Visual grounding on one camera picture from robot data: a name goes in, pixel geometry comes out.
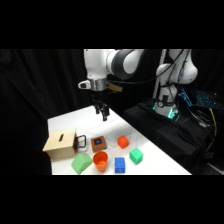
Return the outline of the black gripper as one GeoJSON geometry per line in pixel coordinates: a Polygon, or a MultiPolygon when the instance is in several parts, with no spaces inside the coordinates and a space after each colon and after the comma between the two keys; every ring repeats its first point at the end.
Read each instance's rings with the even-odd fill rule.
{"type": "Polygon", "coordinates": [[[107,121],[107,117],[109,116],[109,107],[106,104],[102,105],[102,109],[100,109],[100,106],[96,103],[105,103],[106,102],[106,91],[92,91],[91,92],[93,103],[95,104],[95,110],[96,114],[100,114],[102,112],[103,121],[107,121]]]}

